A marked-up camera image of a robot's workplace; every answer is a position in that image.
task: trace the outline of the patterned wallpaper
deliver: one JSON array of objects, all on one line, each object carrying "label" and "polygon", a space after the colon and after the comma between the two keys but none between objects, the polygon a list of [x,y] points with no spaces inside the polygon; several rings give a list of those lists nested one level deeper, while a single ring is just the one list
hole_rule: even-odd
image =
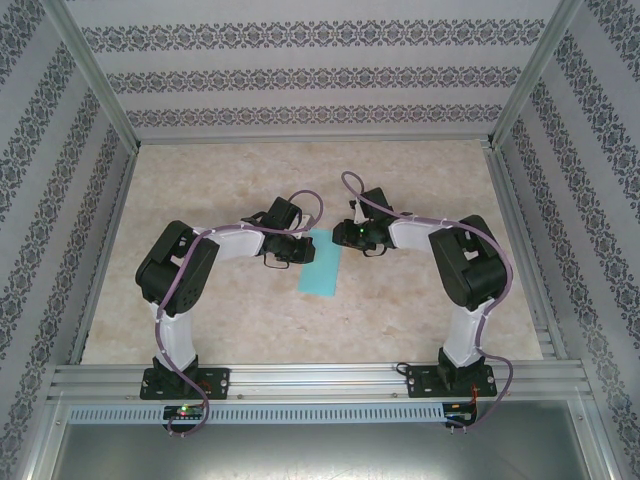
[{"label": "patterned wallpaper", "polygon": [[640,478],[640,15],[586,1],[503,146],[571,355]]},{"label": "patterned wallpaper", "polygon": [[129,156],[36,0],[0,6],[0,479],[69,360]]},{"label": "patterned wallpaper", "polygon": [[144,140],[490,133],[557,0],[69,1]]}]

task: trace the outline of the marble floor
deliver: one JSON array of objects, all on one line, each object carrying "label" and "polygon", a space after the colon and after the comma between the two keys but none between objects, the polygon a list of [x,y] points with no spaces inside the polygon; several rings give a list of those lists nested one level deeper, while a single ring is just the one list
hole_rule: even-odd
[{"label": "marble floor", "polygon": [[[267,209],[276,196],[322,195],[318,228],[351,218],[343,170],[383,188],[396,211],[484,217],[511,255],[482,149],[474,141],[266,143],[143,146],[84,352],[84,364],[150,363],[153,319],[135,271],[171,220],[213,227]],[[299,197],[315,212],[312,197]],[[265,268],[262,258],[216,263],[194,307],[201,363],[433,361],[452,304],[435,261],[417,251],[364,258],[343,249],[334,297],[297,290],[301,266]],[[492,314],[483,345],[514,360],[540,359],[516,273]]]}]

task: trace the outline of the blue paper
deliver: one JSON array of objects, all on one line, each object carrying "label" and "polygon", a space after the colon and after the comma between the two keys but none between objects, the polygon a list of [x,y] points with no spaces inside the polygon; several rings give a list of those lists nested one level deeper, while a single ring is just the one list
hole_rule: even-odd
[{"label": "blue paper", "polygon": [[331,241],[332,232],[316,230],[310,232],[316,256],[313,262],[302,267],[298,291],[323,297],[333,297],[336,293],[338,269],[342,247]]}]

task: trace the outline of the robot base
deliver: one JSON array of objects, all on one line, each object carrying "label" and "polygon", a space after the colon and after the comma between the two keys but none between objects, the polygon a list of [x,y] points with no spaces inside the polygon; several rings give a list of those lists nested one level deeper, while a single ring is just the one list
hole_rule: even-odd
[{"label": "robot base", "polygon": [[[231,374],[228,368],[198,368],[196,356],[183,373],[204,390],[209,400],[226,400]],[[154,357],[153,368],[147,368],[144,371],[140,398],[142,400],[197,400],[200,399],[200,395]]]},{"label": "robot base", "polygon": [[405,375],[409,398],[495,397],[498,389],[493,369],[484,364],[484,357],[467,367],[455,367],[443,349],[438,365],[410,365]]}]

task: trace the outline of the ventilated metal strip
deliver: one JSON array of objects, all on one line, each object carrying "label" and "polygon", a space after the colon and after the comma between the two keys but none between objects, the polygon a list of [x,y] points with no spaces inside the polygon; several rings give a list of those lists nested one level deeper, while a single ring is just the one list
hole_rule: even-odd
[{"label": "ventilated metal strip", "polygon": [[[158,425],[162,405],[77,405],[71,407],[71,425]],[[328,424],[443,422],[442,403],[357,405],[215,405],[210,424]],[[197,423],[177,420],[176,424]]]}]

